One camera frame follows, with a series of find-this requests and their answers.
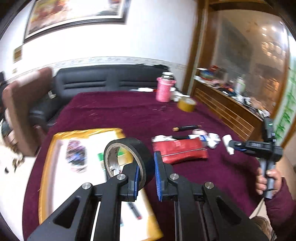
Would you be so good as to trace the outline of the red capped black marker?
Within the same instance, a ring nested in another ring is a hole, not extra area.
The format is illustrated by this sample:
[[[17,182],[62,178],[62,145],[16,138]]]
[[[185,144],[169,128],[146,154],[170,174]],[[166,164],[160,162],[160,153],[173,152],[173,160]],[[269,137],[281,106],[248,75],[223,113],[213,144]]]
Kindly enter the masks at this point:
[[[140,214],[140,212],[138,211],[137,207],[135,206],[135,204],[133,202],[128,202],[127,203],[129,208],[131,209],[131,211],[133,212],[133,214],[135,215],[135,217],[137,218],[137,220],[141,220],[142,216]]]

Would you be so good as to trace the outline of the small white bottle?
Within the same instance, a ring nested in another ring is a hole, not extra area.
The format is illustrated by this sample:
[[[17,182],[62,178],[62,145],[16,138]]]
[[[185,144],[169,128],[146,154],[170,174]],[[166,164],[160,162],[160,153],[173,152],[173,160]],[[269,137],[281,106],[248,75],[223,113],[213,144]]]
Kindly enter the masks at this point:
[[[230,141],[232,140],[231,135],[225,135],[222,137],[223,144],[228,152],[229,155],[234,154],[234,149],[229,146]]]

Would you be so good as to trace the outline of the black leather sofa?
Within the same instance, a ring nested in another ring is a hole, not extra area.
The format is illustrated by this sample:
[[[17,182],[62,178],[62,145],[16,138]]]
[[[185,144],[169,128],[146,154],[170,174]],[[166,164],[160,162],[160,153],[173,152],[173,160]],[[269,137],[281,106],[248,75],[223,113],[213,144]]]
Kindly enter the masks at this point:
[[[128,91],[141,87],[156,89],[157,78],[169,72],[166,65],[94,65],[62,68],[53,77],[50,89],[29,110],[29,122],[44,132],[71,99],[84,92]]]

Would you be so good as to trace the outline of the black marker gold cap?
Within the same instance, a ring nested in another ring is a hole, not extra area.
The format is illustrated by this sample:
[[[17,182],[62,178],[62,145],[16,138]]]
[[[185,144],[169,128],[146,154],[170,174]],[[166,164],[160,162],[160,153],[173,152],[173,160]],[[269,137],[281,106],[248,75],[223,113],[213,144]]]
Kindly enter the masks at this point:
[[[201,125],[189,125],[189,126],[177,126],[172,128],[173,132],[183,132],[183,131],[190,131],[201,128]]]

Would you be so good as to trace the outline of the pink knitted bottle sleeve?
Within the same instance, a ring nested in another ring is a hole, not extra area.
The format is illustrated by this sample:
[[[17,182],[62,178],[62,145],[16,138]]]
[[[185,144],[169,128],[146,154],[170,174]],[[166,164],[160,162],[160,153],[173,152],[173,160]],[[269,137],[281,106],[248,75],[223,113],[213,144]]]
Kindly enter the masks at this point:
[[[157,78],[157,82],[156,100],[164,103],[169,102],[171,99],[171,87],[174,87],[176,83],[173,73],[163,72],[162,76]]]

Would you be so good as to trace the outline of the small framed wall plaque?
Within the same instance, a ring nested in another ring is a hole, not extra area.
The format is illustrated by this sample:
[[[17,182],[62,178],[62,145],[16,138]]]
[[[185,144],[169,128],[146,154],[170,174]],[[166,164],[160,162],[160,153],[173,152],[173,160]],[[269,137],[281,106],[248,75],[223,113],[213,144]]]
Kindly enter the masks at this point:
[[[14,54],[13,54],[13,62],[16,63],[17,61],[20,61],[22,59],[22,49],[23,46],[17,47],[14,49]]]

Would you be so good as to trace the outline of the yellow tray with white base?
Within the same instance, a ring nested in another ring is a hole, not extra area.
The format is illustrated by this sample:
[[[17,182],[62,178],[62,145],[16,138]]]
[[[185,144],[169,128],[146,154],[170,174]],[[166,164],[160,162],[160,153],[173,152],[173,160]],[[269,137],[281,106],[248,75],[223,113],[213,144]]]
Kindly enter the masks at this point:
[[[46,155],[39,193],[39,223],[43,223],[82,184],[106,182],[103,152],[106,145],[124,138],[120,128],[95,128],[60,132],[52,137]],[[70,141],[85,149],[85,164],[70,164],[66,159]],[[134,202],[142,219],[137,220],[127,203],[121,205],[120,240],[158,240],[163,237],[145,190]]]

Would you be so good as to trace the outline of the white medicine boxes pile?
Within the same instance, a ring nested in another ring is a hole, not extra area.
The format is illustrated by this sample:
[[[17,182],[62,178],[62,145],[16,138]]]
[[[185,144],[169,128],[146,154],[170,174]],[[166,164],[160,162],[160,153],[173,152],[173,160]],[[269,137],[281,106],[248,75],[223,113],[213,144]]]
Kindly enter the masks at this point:
[[[209,147],[210,149],[215,149],[215,147],[221,142],[220,137],[216,133],[207,133],[201,129],[192,130],[191,134],[185,136],[158,135],[152,138],[152,142],[191,140],[195,138],[198,138],[204,147]]]

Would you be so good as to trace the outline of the clutter on cabinet top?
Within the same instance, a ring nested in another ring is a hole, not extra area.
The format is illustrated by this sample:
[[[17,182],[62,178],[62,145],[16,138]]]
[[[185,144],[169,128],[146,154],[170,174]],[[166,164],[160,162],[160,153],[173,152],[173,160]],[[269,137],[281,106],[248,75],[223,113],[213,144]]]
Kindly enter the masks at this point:
[[[194,79],[230,97],[261,119],[270,117],[269,111],[260,104],[256,104],[255,99],[244,93],[245,84],[242,77],[229,80],[226,69],[212,65],[209,69],[197,68]]]

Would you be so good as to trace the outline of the red foil snack bag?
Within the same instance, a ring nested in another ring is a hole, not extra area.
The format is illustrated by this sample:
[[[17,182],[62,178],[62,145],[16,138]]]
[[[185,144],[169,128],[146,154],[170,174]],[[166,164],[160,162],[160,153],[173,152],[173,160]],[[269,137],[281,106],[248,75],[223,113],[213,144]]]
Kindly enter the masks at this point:
[[[208,158],[207,149],[199,138],[154,142],[152,146],[155,152],[161,153],[163,162],[171,165]]]

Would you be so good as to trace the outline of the white object behind bottle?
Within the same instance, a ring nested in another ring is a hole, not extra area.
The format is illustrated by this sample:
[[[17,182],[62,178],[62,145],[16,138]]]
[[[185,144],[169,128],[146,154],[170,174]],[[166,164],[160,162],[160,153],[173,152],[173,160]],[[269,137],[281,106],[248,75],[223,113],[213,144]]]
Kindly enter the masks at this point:
[[[189,95],[182,94],[178,90],[171,91],[171,101],[178,102],[182,98],[189,98]]]

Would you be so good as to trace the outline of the framed wall painting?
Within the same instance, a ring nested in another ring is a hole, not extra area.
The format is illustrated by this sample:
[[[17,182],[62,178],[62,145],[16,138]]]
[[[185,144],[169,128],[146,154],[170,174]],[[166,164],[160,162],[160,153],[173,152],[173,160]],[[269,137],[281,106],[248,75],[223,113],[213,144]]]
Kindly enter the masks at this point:
[[[125,23],[130,1],[34,1],[23,42],[80,25]]]

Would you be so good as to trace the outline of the wooden side cabinet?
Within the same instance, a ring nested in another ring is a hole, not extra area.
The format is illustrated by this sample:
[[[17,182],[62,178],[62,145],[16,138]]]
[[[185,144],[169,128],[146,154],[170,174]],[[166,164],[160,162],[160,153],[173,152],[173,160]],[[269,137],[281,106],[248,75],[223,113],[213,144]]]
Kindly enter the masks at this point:
[[[242,140],[261,140],[263,120],[234,99],[197,80],[194,81],[191,97],[208,106]]]

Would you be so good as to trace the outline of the black tape roll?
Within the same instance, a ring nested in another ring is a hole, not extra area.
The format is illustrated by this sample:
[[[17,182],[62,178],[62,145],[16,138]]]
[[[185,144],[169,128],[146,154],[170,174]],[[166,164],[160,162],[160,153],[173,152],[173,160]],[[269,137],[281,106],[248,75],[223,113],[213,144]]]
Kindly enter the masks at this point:
[[[118,153],[124,149],[132,156],[132,161],[139,167],[139,189],[143,189],[154,177],[154,158],[145,144],[136,138],[121,138],[109,142],[104,150],[103,163],[108,178],[111,178],[120,171]]]

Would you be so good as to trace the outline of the yellow tape roll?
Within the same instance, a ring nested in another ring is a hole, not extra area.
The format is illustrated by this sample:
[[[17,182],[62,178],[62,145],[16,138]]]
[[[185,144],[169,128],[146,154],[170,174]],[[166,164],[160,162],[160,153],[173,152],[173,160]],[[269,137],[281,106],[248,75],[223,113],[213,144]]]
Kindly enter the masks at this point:
[[[189,97],[182,97],[177,103],[178,109],[188,113],[193,112],[196,105],[197,105],[196,101]]]

